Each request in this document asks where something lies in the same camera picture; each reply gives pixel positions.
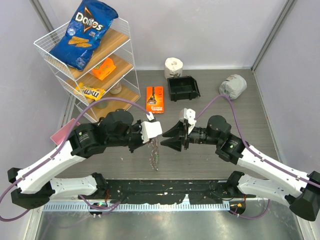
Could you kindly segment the pink plastic tray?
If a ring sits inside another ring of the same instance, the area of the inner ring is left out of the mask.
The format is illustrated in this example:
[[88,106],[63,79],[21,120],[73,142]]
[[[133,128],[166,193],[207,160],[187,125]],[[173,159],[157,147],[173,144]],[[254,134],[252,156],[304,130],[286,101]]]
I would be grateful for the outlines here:
[[68,131],[71,129],[72,125],[76,122],[74,118],[72,118],[68,123],[66,123],[61,129],[59,129],[56,133],[54,133],[50,139],[54,142],[56,146],[60,145],[67,135]]

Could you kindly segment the orange snack box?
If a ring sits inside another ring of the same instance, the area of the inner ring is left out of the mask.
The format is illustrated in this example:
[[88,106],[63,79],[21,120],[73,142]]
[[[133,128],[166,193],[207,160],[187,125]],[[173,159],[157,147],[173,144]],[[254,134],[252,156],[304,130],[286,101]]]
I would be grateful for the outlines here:
[[103,62],[96,65],[90,73],[100,81],[103,81],[115,69],[116,66],[113,60],[110,57],[107,57]]

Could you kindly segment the yellow M&M candy bag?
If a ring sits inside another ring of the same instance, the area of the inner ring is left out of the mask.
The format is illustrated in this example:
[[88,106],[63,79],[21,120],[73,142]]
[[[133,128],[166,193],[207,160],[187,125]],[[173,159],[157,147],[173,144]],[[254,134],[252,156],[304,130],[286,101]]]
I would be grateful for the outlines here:
[[83,82],[80,82],[75,90],[79,93],[83,93],[86,98],[94,101],[100,100],[106,92],[103,88],[85,85]]

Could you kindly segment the white toilet paper roll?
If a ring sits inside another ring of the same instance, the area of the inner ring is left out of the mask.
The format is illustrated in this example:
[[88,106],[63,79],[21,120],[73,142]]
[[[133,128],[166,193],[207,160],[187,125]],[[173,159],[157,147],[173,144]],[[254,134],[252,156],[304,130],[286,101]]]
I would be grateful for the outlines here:
[[183,62],[175,57],[169,57],[164,63],[164,77],[166,79],[181,77],[183,73]]

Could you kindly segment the grey wrapped paper bundle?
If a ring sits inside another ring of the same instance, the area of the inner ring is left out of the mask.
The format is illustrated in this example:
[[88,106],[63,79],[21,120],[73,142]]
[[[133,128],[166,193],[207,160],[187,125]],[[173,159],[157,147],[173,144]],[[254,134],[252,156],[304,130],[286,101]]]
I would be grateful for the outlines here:
[[218,91],[221,95],[235,100],[247,89],[247,86],[247,81],[242,76],[232,74],[221,83]]

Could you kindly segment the black plastic storage bin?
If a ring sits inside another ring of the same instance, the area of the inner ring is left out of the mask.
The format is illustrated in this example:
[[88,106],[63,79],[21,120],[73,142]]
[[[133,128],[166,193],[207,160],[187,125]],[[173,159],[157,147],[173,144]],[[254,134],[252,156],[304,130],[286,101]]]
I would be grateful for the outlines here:
[[197,81],[192,76],[171,77],[167,79],[170,100],[192,100],[200,97]]

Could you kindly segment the orange razor box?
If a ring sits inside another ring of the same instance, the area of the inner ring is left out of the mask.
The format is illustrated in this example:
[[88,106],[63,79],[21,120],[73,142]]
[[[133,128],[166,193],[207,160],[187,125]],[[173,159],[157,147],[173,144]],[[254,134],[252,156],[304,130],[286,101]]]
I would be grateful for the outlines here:
[[153,114],[163,114],[165,112],[164,87],[146,87],[146,110]]

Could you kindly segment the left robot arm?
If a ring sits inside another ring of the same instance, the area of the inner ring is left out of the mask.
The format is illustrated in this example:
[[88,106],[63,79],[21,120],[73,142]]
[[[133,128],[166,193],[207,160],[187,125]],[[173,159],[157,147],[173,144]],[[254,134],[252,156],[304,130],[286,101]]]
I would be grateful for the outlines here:
[[102,174],[95,172],[82,178],[57,175],[93,155],[102,154],[106,148],[128,147],[133,152],[149,141],[146,133],[147,121],[134,122],[132,114],[123,109],[108,113],[96,123],[80,124],[65,143],[35,163],[40,168],[16,185],[10,194],[12,203],[31,210],[53,199],[103,198],[108,184]]

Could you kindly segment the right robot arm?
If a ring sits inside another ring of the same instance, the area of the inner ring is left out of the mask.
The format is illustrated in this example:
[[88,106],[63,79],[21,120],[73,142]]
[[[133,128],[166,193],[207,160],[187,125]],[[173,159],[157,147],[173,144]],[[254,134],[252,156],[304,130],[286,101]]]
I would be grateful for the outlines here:
[[214,145],[215,154],[225,162],[249,169],[264,179],[234,171],[227,180],[226,191],[232,197],[254,195],[288,207],[295,215],[315,221],[320,210],[320,174],[289,167],[258,151],[253,145],[231,133],[231,125],[221,115],[209,118],[207,126],[191,126],[179,120],[160,144],[175,151],[190,144]]

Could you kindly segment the blue Doritos chip bag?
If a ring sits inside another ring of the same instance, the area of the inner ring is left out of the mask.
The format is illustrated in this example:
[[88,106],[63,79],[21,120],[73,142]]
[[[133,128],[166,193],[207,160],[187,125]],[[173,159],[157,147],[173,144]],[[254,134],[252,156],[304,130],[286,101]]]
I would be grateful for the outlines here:
[[83,71],[113,20],[118,17],[117,11],[104,2],[83,0],[70,20],[65,35],[49,53]]

